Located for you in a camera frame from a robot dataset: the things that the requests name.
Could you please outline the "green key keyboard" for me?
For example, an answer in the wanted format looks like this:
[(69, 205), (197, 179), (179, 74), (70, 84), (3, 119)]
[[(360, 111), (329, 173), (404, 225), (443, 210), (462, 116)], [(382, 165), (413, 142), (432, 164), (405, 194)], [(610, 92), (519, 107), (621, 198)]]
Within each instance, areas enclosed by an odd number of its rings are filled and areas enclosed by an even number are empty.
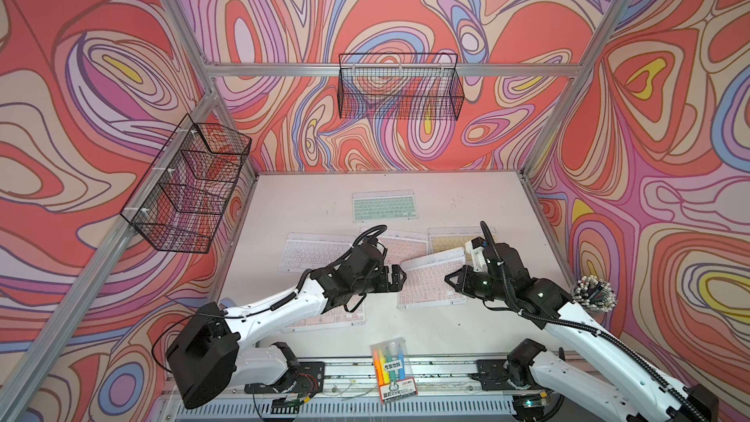
[(418, 209), (414, 191), (369, 191), (354, 193), (353, 222), (414, 220)]

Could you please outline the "white key keyboard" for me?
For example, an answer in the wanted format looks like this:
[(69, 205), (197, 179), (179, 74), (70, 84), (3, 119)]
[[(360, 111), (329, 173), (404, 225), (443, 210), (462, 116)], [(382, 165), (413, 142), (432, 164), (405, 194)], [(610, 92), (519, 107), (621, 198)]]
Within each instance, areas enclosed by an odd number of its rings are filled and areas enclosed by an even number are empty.
[(325, 267), (346, 253), (355, 238), (337, 234), (287, 235), (279, 261), (281, 273), (303, 273)]

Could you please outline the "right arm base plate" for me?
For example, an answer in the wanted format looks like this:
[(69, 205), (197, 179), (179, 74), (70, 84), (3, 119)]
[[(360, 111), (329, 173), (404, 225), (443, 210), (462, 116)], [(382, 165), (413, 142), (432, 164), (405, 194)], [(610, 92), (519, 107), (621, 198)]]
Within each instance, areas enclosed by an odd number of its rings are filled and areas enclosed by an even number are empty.
[(478, 382), (482, 390), (486, 392), (551, 392), (551, 389), (536, 383), (529, 370), (521, 369), (517, 365), (509, 365), (507, 359), (478, 359), (476, 368), (469, 378)]

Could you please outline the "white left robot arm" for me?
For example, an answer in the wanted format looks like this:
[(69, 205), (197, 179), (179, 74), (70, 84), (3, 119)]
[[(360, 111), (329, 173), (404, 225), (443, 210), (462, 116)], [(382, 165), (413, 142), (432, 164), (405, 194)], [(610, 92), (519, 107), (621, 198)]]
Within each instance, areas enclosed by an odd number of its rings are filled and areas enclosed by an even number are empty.
[(339, 260), (304, 271), (298, 283), (245, 306), (201, 307), (165, 352), (165, 361), (185, 408), (208, 404), (226, 388), (262, 385), (275, 392), (293, 386), (300, 365), (291, 348), (258, 342), (301, 320), (347, 308), (353, 297), (402, 291), (406, 272), (387, 266), (386, 249), (369, 242), (352, 247)]

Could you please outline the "highlighter marker pack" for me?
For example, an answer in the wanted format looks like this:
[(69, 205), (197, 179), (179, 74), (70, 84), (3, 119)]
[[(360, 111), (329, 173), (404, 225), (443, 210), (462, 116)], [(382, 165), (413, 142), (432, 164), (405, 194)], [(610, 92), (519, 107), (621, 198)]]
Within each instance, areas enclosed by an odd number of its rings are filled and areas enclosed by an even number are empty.
[(380, 402), (390, 404), (418, 395), (404, 338), (373, 344), (370, 353)]

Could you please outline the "bundle of pens in cup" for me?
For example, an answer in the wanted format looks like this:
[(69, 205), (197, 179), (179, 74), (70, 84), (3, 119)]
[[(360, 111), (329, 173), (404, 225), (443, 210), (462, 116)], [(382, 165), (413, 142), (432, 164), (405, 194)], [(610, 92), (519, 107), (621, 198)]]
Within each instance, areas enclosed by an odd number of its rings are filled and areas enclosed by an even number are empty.
[(572, 299), (589, 312), (605, 314), (617, 305), (616, 294), (608, 281), (595, 275), (584, 275), (572, 287)]

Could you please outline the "aluminium front rail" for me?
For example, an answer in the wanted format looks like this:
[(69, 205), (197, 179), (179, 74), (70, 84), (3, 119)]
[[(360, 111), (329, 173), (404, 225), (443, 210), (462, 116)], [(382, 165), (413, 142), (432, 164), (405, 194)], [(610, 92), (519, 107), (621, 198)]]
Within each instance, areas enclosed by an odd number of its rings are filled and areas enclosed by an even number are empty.
[(411, 359), (417, 395), (384, 404), (367, 358), (323, 358), (322, 390), (296, 409), (274, 408), (274, 394), (230, 388), (197, 409), (178, 391), (160, 397), (150, 421), (514, 421), (533, 391), (486, 391), (472, 379), (480, 354), (421, 355)]

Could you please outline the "pink keyboard row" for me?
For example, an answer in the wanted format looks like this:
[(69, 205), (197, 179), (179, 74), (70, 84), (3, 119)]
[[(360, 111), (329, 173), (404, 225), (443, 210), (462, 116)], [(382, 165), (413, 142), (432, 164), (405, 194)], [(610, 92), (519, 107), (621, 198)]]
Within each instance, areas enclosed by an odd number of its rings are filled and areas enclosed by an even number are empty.
[(388, 249), (384, 264), (402, 265), (405, 261), (426, 256), (429, 253), (429, 236), (421, 232), (406, 232), (388, 228), (378, 236), (380, 244)]

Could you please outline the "yellow key keyboard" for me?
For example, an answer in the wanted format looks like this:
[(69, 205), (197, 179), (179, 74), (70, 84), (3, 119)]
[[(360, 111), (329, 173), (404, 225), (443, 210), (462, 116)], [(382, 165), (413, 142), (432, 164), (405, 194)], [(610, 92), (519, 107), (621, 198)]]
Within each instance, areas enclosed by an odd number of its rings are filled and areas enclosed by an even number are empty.
[(463, 248), (467, 241), (482, 236), (480, 227), (445, 227), (428, 230), (431, 253), (439, 253), (454, 248)]

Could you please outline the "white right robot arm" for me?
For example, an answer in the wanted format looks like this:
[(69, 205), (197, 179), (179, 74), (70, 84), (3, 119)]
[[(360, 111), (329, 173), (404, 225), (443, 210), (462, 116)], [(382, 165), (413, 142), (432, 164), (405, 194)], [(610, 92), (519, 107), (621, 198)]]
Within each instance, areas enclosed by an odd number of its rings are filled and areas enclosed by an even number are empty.
[(482, 385), (538, 386), (560, 394), (605, 421), (715, 421), (719, 400), (706, 387), (688, 386), (647, 361), (596, 322), (558, 283), (532, 277), (515, 248), (489, 234), (466, 245), (472, 264), (445, 277), (455, 292), (488, 310), (512, 312), (574, 349), (600, 375), (571, 367), (527, 339), (502, 368), (479, 370)]

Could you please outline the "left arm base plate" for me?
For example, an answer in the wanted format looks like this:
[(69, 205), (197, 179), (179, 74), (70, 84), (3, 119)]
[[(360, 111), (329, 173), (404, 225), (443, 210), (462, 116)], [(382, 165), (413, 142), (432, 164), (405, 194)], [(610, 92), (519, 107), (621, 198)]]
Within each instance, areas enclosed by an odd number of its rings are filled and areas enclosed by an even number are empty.
[(298, 398), (312, 397), (324, 388), (325, 363), (323, 361), (303, 361), (287, 370), (277, 383), (271, 385), (249, 384), (244, 387), (248, 395), (289, 395)]

